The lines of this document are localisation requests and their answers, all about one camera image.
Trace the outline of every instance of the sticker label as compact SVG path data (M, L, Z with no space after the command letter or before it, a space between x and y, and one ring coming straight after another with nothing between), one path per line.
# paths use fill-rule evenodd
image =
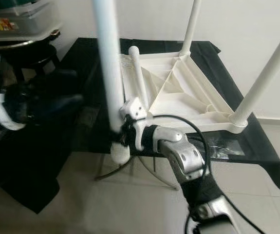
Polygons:
M0 18L0 31L12 31L18 29L16 23L10 22L9 19Z

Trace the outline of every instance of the white pole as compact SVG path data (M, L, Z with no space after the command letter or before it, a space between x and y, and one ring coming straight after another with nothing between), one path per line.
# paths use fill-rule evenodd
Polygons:
M190 46L192 44L193 35L195 32L197 18L200 12L202 0L194 0L192 11L190 13L187 32L185 33L184 43L182 49L180 51L180 55L189 55L190 54Z
M124 104L124 94L115 5L113 0L93 0L93 8L110 126L118 133L123 124L119 109Z
M145 108L149 109L149 101L148 101L148 95L146 93L144 78L142 74L141 64L140 64L140 51L139 48L136 46L131 46L128 50L129 55L131 56L131 59L134 64L135 74L136 74L136 81L140 89L140 99L144 103Z
M280 43L235 113L230 116L229 119L232 123L238 126L245 126L247 124L247 119L252 113L254 106L279 70Z

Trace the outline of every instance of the tiled floor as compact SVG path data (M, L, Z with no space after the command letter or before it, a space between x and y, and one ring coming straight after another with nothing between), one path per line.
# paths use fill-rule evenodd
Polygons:
M264 125L280 155L280 126ZM39 214L0 189L0 234L180 234L187 214L181 191L165 188L138 159L133 167L94 182L99 155L73 153L58 177L61 191ZM151 165L151 158L145 158ZM106 157L104 170L112 163ZM169 163L157 171L176 182ZM268 234L280 234L280 191L256 165L213 163L220 187ZM237 214L243 234L256 234Z

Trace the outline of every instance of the plastic storage box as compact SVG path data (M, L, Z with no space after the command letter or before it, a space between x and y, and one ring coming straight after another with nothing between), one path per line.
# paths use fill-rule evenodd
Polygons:
M0 0L0 9L15 7L35 0Z
M0 10L0 41L42 40L60 26L55 3L50 0Z

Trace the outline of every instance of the white wall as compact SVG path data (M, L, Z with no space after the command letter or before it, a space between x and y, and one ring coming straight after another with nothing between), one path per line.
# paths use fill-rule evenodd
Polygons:
M77 37L96 37L90 0L57 0L60 57ZM183 40L192 0L116 0L122 38ZM245 95L280 41L280 1L203 0L195 40L209 40ZM280 118L280 73L255 113Z

